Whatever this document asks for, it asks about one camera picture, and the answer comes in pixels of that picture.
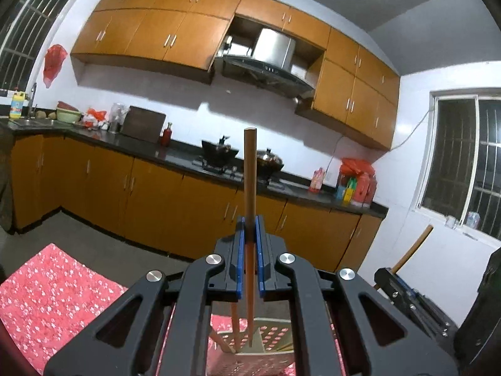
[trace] faucet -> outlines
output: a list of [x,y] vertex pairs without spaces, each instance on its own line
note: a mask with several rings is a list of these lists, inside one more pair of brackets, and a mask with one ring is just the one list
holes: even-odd
[[37,82],[33,83],[32,91],[28,97],[28,120],[34,117],[35,111],[37,111],[37,105],[33,109],[33,99],[34,94],[37,92]]

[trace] cooking pot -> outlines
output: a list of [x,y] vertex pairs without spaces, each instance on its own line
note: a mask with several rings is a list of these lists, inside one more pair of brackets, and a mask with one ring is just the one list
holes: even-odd
[[202,150],[207,164],[217,168],[224,168],[230,164],[239,151],[231,148],[230,144],[225,144],[229,138],[229,136],[223,136],[217,144],[202,140]]
[[279,172],[284,168],[284,163],[282,159],[271,152],[271,148],[267,148],[266,151],[257,151],[257,177],[270,180],[272,174]]

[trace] red plastic bag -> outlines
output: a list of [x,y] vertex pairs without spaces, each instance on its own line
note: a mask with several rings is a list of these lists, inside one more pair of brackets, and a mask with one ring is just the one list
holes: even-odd
[[370,177],[373,177],[376,171],[365,160],[357,160],[355,158],[342,158],[343,162],[339,167],[339,172],[343,175],[360,175],[362,173],[367,173]]
[[87,110],[87,114],[94,116],[97,121],[103,121],[106,117],[106,110],[97,111],[91,108]]
[[45,54],[45,66],[44,66],[44,83],[45,87],[48,89],[51,87],[52,82],[59,75],[61,67],[63,66],[63,61],[68,56],[66,50],[59,44],[52,45]]

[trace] window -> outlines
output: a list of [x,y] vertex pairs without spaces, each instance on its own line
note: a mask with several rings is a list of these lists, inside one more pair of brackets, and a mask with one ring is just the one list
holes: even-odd
[[501,97],[438,98],[421,207],[501,240]]
[[0,89],[27,89],[38,53],[68,0],[19,0],[0,29]]

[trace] wooden stick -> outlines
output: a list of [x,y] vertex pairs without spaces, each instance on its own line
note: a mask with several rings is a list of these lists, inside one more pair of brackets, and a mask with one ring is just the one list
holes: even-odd
[[254,336],[254,271],[256,231],[257,130],[244,130],[244,200],[245,200],[245,298],[247,305],[247,334],[252,347]]
[[238,303],[231,302],[231,329],[233,330],[233,340],[235,341],[235,350],[240,352],[240,318]]
[[214,328],[211,329],[209,338],[212,339],[215,343],[219,344],[221,350],[226,353],[235,353],[235,350],[228,345],[223,337],[219,335]]
[[[398,261],[397,264],[393,266],[391,269],[392,274],[396,274],[398,270],[402,268],[402,266],[407,263],[407,261],[412,257],[414,253],[416,253],[417,249],[419,246],[423,244],[423,242],[426,240],[426,238],[429,236],[431,231],[433,230],[433,226],[429,224],[426,229],[424,230],[423,233],[421,233],[421,236],[416,240],[416,242],[411,246],[411,248],[407,251],[407,253]],[[379,290],[379,286],[376,284],[374,286],[376,290]]]

